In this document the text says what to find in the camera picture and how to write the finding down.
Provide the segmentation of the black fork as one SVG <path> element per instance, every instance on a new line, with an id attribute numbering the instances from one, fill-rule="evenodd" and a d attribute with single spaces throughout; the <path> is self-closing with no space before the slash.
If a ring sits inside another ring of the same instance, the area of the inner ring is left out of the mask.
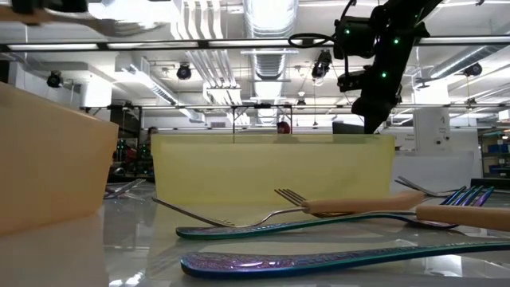
<path id="1" fill-rule="evenodd" d="M 396 183 L 398 183 L 398 184 L 401 184 L 401 185 L 405 186 L 405 187 L 409 187 L 409 188 L 411 188 L 413 190 L 420 191 L 423 194 L 425 194 L 426 197 L 434 197 L 434 198 L 444 198 L 444 199 L 446 199 L 446 198 L 448 198 L 449 196 L 453 195 L 454 193 L 456 193 L 458 191 L 460 191 L 460 192 L 466 191 L 466 187 L 462 187 L 462 188 L 460 188 L 458 190 L 450 190 L 450 191 L 440 191 L 440 192 L 430 191 L 430 190 L 425 189 L 424 187 L 420 187 L 419 185 L 417 185 L 416 183 L 411 182 L 408 179 L 403 178 L 402 176 L 399 176 L 394 181 Z"/>

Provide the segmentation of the orange-handled steel fork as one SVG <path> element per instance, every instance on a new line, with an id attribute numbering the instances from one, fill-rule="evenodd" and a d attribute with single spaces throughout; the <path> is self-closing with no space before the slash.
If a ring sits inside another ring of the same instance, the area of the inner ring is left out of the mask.
<path id="1" fill-rule="evenodd" d="M 275 192 L 296 206 L 307 199 L 289 189 L 276 189 Z M 413 212 L 417 220 L 427 222 L 451 223 L 457 226 L 473 226 L 490 230 L 510 231 L 510 209 L 480 206 L 441 206 L 441 204 L 427 205 L 425 199 L 409 210 L 377 210 L 381 213 Z M 317 218 L 334 218 L 347 215 L 341 213 L 312 214 Z"/>
<path id="2" fill-rule="evenodd" d="M 194 214 L 188 210 L 165 202 L 156 197 L 152 197 L 151 199 L 153 202 L 156 202 L 166 208 L 177 211 L 180 214 L 184 214 L 190 218 L 199 220 L 200 222 L 207 223 L 211 226 L 245 228 L 252 226 L 261 226 L 263 223 L 267 222 L 270 218 L 274 216 L 293 212 L 303 212 L 306 214 L 318 214 L 318 213 L 361 214 L 377 210 L 409 210 L 412 207 L 415 207 L 418 204 L 420 204 L 424 198 L 425 196 L 421 192 L 404 191 L 397 195 L 382 199 L 328 199 L 314 201 L 305 200 L 303 202 L 297 203 L 295 207 L 288 208 L 285 210 L 272 211 L 263 218 L 258 219 L 254 223 L 244 226 L 236 226 L 232 222 L 202 217 L 198 214 Z"/>

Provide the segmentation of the iridescent rainbow fork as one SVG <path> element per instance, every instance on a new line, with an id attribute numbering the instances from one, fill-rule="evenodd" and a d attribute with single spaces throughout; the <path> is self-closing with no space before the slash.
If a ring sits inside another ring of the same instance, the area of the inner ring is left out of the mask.
<path id="1" fill-rule="evenodd" d="M 510 251 L 510 241 L 462 242 L 432 246 L 402 246 L 320 254 L 229 254 L 195 252 L 182 255 L 182 271 L 192 277 L 245 279 L 293 277 L 393 261 L 443 255 Z"/>
<path id="2" fill-rule="evenodd" d="M 483 206 L 494 192 L 495 187 L 463 187 L 441 202 L 441 206 Z M 393 219 L 412 226 L 425 227 L 436 230 L 449 230 L 457 227 L 451 223 L 427 222 L 417 220 L 413 212 L 381 213 L 347 215 L 334 218 L 317 219 L 300 222 L 282 222 L 269 225 L 234 228 L 234 227 L 187 227 L 175 228 L 180 238 L 193 240 L 218 240 L 256 237 L 288 230 L 297 230 L 313 226 L 323 226 L 333 223 L 354 222 L 368 219 Z"/>
<path id="3" fill-rule="evenodd" d="M 136 179 L 117 188 L 106 186 L 103 199 L 117 199 L 144 182 L 145 179 Z"/>

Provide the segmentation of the black monitor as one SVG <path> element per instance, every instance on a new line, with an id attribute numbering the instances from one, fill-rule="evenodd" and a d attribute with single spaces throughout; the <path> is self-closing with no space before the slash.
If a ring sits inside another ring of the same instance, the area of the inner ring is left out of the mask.
<path id="1" fill-rule="evenodd" d="M 333 134 L 363 134 L 364 126 L 359 126 L 355 124 L 345 124 L 343 122 L 333 122 L 332 123 L 332 133 Z"/>

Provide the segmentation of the white column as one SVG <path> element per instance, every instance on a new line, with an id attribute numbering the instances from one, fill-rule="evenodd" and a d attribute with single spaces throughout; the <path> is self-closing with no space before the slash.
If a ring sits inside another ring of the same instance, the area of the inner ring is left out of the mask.
<path id="1" fill-rule="evenodd" d="M 449 109 L 416 109 L 413 122 L 416 152 L 427 155 L 451 152 Z"/>

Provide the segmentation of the clear translucent plastic bin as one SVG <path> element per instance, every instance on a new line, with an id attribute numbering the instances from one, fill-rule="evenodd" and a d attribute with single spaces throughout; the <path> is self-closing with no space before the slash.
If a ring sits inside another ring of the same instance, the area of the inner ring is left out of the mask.
<path id="1" fill-rule="evenodd" d="M 395 180 L 399 176 L 429 191 L 440 192 L 469 186 L 481 177 L 481 162 L 473 151 L 439 154 L 397 152 L 390 177 L 391 191 L 403 190 Z"/>

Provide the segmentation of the shelf with blue bins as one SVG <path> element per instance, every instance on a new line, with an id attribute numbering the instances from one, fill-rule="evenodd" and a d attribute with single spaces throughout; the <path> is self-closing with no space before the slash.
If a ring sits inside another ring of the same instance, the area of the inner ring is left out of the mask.
<path id="1" fill-rule="evenodd" d="M 483 176 L 510 179 L 510 128 L 484 130 L 479 140 Z"/>

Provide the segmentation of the yellow translucent plastic bin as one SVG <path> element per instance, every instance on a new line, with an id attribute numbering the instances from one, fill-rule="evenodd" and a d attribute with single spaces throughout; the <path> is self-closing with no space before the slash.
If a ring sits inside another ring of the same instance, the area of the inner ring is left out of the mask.
<path id="1" fill-rule="evenodd" d="M 159 134 L 151 153 L 157 195 L 177 205 L 273 205 L 277 189 L 372 199 L 390 193 L 394 137 Z"/>

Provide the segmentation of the orange translucent plastic bin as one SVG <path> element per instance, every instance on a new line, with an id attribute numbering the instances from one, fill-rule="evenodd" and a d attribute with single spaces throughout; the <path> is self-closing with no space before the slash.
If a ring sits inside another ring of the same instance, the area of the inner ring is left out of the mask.
<path id="1" fill-rule="evenodd" d="M 118 126 L 0 82 L 0 237 L 101 206 Z"/>

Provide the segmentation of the black crossbar with light strips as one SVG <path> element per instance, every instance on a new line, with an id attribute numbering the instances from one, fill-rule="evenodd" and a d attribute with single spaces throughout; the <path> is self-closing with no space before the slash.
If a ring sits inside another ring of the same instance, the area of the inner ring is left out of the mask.
<path id="1" fill-rule="evenodd" d="M 510 45 L 510 35 L 441 36 L 428 37 L 414 43 L 416 46 L 467 46 Z M 42 42 L 0 43 L 0 53 L 59 53 L 139 50 L 190 50 L 190 49 L 287 49 L 284 38 L 270 39 L 219 39 L 178 41 L 125 41 L 125 42 Z"/>

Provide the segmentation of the white ceiling pipes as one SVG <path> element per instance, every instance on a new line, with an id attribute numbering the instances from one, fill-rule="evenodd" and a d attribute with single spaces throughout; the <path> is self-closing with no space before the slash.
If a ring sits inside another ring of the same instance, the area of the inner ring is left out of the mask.
<path id="1" fill-rule="evenodd" d="M 175 24 L 182 40 L 218 40 L 222 31 L 221 0 L 182 0 L 180 19 Z M 228 52 L 220 49 L 199 49 L 186 56 L 203 81 L 205 97 L 221 105 L 242 103 L 241 87 L 233 74 Z"/>

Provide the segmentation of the black metal frame stand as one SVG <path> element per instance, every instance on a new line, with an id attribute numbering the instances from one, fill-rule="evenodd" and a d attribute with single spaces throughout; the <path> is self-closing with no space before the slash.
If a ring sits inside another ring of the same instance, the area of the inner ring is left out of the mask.
<path id="1" fill-rule="evenodd" d="M 294 107 L 291 104 L 268 104 L 268 103 L 262 103 L 262 104 L 235 104 L 230 105 L 229 110 L 233 114 L 233 120 L 232 120 L 232 132 L 235 133 L 236 131 L 236 124 L 235 120 L 239 117 L 239 114 L 237 114 L 237 110 L 241 109 L 241 113 L 246 112 L 249 108 L 252 109 L 273 109 L 275 108 L 277 111 L 282 113 L 284 116 L 286 116 L 290 120 L 289 124 L 289 133 L 293 133 L 293 110 Z"/>

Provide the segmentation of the silver ventilation duct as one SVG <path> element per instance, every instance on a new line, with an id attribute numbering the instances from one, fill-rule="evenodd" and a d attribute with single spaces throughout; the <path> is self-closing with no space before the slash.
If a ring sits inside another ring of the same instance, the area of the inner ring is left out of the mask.
<path id="1" fill-rule="evenodd" d="M 299 0 L 242 0 L 245 33 L 248 38 L 287 38 L 292 35 Z M 261 80 L 277 80 L 284 71 L 286 56 L 259 54 L 252 56 L 255 74 Z"/>

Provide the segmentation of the white rectangular air duct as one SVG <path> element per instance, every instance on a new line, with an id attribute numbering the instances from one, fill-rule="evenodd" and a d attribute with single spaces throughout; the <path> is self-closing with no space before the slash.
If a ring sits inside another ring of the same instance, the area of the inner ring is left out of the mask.
<path id="1" fill-rule="evenodd" d="M 179 99 L 163 82 L 151 74 L 151 65 L 146 57 L 121 52 L 116 56 L 115 78 L 117 82 L 135 94 L 135 99 L 154 98 L 154 105 L 176 105 Z"/>

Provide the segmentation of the long horizontal rail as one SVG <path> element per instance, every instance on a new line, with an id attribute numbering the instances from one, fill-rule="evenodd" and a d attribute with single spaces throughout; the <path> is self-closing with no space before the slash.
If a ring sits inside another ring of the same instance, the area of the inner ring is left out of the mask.
<path id="1" fill-rule="evenodd" d="M 297 109 L 351 109 L 352 104 L 306 104 L 298 106 L 292 105 Z M 101 109 L 124 109 L 141 108 L 146 110 L 177 110 L 177 109 L 198 109 L 198 110 L 226 110 L 229 105 L 109 105 L 105 107 L 80 107 L 81 110 L 101 110 Z M 510 108 L 510 103 L 480 103 L 480 104 L 400 104 L 393 108 L 414 109 L 414 108 Z"/>

